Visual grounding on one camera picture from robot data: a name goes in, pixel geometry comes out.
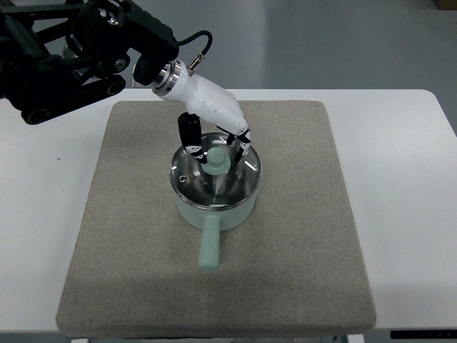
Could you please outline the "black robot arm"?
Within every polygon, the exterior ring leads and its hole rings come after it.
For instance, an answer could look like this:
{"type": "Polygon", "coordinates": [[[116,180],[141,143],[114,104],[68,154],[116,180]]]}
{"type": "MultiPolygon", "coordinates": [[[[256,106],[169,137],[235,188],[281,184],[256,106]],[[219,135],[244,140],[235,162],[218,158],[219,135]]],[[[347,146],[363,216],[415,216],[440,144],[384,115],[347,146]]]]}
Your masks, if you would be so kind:
{"type": "Polygon", "coordinates": [[[167,25],[132,1],[1,3],[1,97],[30,125],[120,93],[129,50],[150,84],[179,54],[167,25]]]}

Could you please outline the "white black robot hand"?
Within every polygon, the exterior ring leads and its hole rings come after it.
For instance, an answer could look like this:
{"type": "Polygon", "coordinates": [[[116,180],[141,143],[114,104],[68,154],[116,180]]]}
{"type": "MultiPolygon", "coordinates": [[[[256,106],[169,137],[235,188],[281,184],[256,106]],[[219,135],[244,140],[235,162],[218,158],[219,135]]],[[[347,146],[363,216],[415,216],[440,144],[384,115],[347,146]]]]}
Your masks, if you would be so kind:
{"type": "Polygon", "coordinates": [[[186,111],[179,117],[179,136],[183,148],[197,161],[207,158],[201,143],[201,120],[217,126],[228,134],[227,144],[239,140],[234,161],[248,153],[251,132],[236,97],[208,79],[191,73],[185,63],[175,60],[167,64],[152,82],[153,92],[165,101],[184,104],[186,111]]]}

